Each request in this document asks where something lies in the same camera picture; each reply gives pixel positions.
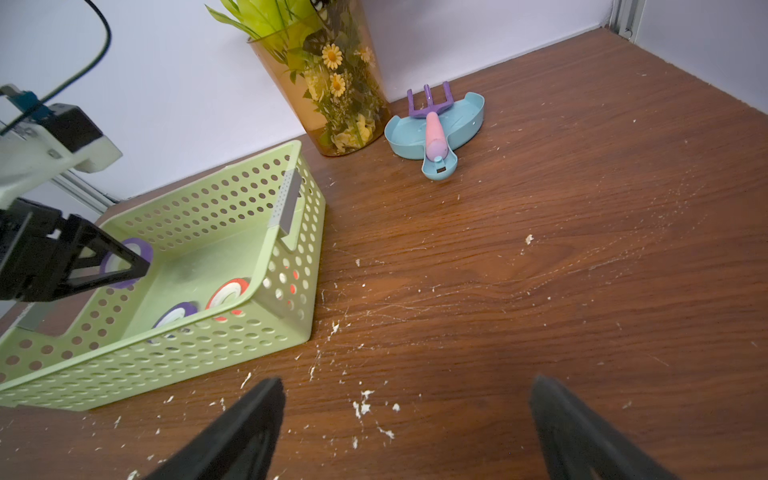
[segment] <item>white wall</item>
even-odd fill
[[[767,0],[646,0],[636,43],[768,113]]]
[[[100,0],[114,40],[56,100],[77,104],[123,151],[84,175],[131,197],[303,133],[245,34],[203,0]],[[215,0],[208,0],[214,6]],[[599,26],[611,0],[365,0],[390,99]],[[81,0],[0,2],[0,83],[43,95],[98,52]],[[0,106],[0,119],[14,116]]]

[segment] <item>blue dish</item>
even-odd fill
[[[458,158],[453,151],[467,143],[480,130],[485,111],[485,99],[473,92],[439,115],[448,140],[448,156],[441,162],[426,157],[425,118],[400,118],[397,115],[384,128],[384,136],[395,154],[409,160],[422,160],[422,172],[430,180],[444,180],[456,170]]]

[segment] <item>metal bracket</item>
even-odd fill
[[[645,0],[614,0],[609,26],[611,31],[635,43]]]

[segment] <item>black cable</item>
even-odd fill
[[[107,23],[107,19],[104,17],[104,14],[101,13],[101,10],[98,9],[96,5],[91,0],[84,0],[85,3],[87,3],[91,8],[93,8],[94,12],[96,12],[96,15],[101,20],[101,23],[104,24],[104,29],[107,31],[107,38],[104,40],[104,47],[101,48],[101,51],[99,54],[94,58],[91,63],[85,66],[82,70],[80,70],[78,73],[72,75],[67,81],[65,81],[63,84],[59,85],[58,87],[54,88],[54,90],[45,95],[43,98],[38,100],[38,102],[34,105],[32,105],[30,108],[27,108],[21,115],[16,117],[11,123],[5,126],[5,128],[0,131],[0,137],[7,134],[13,127],[18,125],[19,122],[23,121],[26,117],[31,115],[35,110],[40,108],[45,102],[51,100],[53,97],[61,93],[62,90],[64,90],[69,85],[75,83],[80,77],[87,74],[93,67],[98,64],[98,62],[101,61],[101,59],[107,54],[107,50],[109,49],[109,45],[112,43],[112,30],[109,28],[109,23]]]

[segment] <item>metal frame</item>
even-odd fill
[[[608,23],[613,33],[635,43],[646,0],[614,0]]]
[[[53,177],[51,182],[99,214],[106,213],[109,207],[117,203],[70,171]]]

